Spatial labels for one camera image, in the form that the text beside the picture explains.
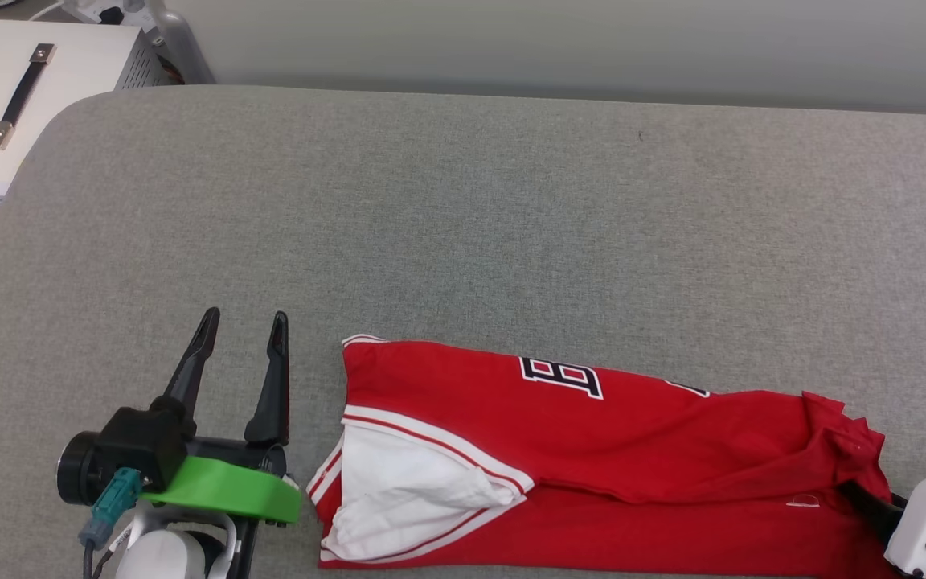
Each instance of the power outlet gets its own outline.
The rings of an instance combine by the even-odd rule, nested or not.
[[[113,7],[124,10],[124,1],[76,0],[63,3],[63,10],[67,11],[67,14],[85,23],[99,23],[99,14],[102,14],[103,10]],[[155,28],[155,18],[152,18],[147,4],[143,5],[137,12],[124,11],[124,22],[122,22],[122,26],[140,26],[152,44],[162,44],[162,37],[159,36],[158,30]]]

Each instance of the red stripe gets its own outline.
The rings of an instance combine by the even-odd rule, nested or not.
[[[331,467],[334,466],[335,462],[338,462],[338,458],[340,458],[341,456],[342,456],[341,450],[338,450],[338,452],[335,452],[334,456],[331,457],[330,462],[327,462],[327,467],[324,468],[324,472],[320,473],[320,476],[317,477],[317,482],[316,484],[313,485],[313,488],[308,488],[308,490],[305,491],[305,493],[309,495],[310,498],[313,498],[313,493],[317,490],[317,487],[319,487],[320,484],[323,483],[324,479],[327,478],[327,474],[331,472]]]
[[[424,436],[422,435],[422,433],[415,433],[415,432],[412,432],[410,429],[402,428],[402,426],[400,425],[393,425],[391,424],[391,422],[378,421],[378,419],[375,419],[375,418],[354,417],[354,415],[350,415],[350,414],[346,414],[345,418],[352,419],[352,421],[370,422],[373,425],[388,426],[388,428],[390,429],[396,429],[396,431],[400,431],[401,433],[407,433],[409,436],[418,437],[421,440],[425,440],[427,442],[437,444],[438,446],[445,448],[445,450],[452,451],[453,454],[458,455],[458,457],[463,458],[464,461],[470,462],[471,465],[477,466],[477,468],[484,470],[486,473],[492,476],[499,477],[499,478],[510,481],[510,483],[513,483],[514,486],[517,487],[518,491],[521,491],[521,495],[524,495],[524,487],[522,486],[521,483],[518,483],[517,481],[513,480],[511,477],[500,475],[499,473],[486,469],[482,465],[478,465],[477,461],[474,461],[473,458],[467,457],[467,455],[463,454],[463,452],[460,452],[459,450],[456,450],[456,448],[453,448],[452,446],[449,446],[448,444],[441,442],[441,440],[436,439],[436,437]]]
[[[367,563],[368,561],[378,561],[378,563],[379,563],[381,560],[386,560],[386,558],[398,557],[398,556],[407,556],[409,553],[412,553],[412,551],[416,551],[417,549],[423,547],[424,545],[427,545],[427,544],[429,544],[429,543],[433,543],[433,542],[435,542],[435,541],[437,541],[437,540],[439,540],[439,539],[441,539],[441,538],[444,538],[444,536],[452,535],[453,532],[459,531],[459,528],[460,528],[460,527],[463,527],[464,524],[470,523],[471,520],[474,520],[475,517],[478,517],[479,515],[481,515],[481,513],[484,513],[486,510],[488,510],[488,509],[481,509],[481,510],[479,510],[479,511],[473,513],[473,515],[468,516],[468,517],[466,517],[465,519],[463,519],[462,523],[457,524],[456,527],[450,528],[447,532],[442,532],[441,535],[434,536],[434,537],[431,538],[431,539],[427,539],[427,541],[424,541],[423,543],[421,543],[421,544],[419,544],[419,545],[415,545],[415,546],[409,547],[409,549],[405,549],[405,550],[403,550],[403,551],[399,551],[398,553],[392,553],[392,554],[390,554],[390,556],[380,556],[380,557],[374,557],[374,558],[363,558],[363,560],[348,561],[348,563]],[[328,548],[326,548],[326,547],[321,547],[321,550],[324,550],[324,551],[327,551],[327,552],[331,553],[332,556],[337,557],[339,561],[346,561],[346,560],[343,560],[341,557],[338,557],[337,554],[334,554],[334,551],[331,551],[330,549],[328,549]]]

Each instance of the folded jersey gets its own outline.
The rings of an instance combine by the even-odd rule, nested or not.
[[[835,490],[856,480],[890,497],[883,437],[834,400],[430,342],[344,345],[344,435],[306,487],[325,567],[895,577]]]

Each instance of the gray cushion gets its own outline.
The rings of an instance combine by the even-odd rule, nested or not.
[[[910,491],[926,117],[232,87],[77,103],[0,212],[0,577],[77,576],[88,511],[56,497],[59,451],[160,393],[212,305],[199,432],[241,435],[283,309],[301,483],[338,439],[338,341],[367,332],[819,392],[888,435]],[[318,541],[309,507],[264,528],[254,575],[353,575],[317,571]]]

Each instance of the white wall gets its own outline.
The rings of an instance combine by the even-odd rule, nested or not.
[[[165,0],[217,81],[926,113],[926,0]]]

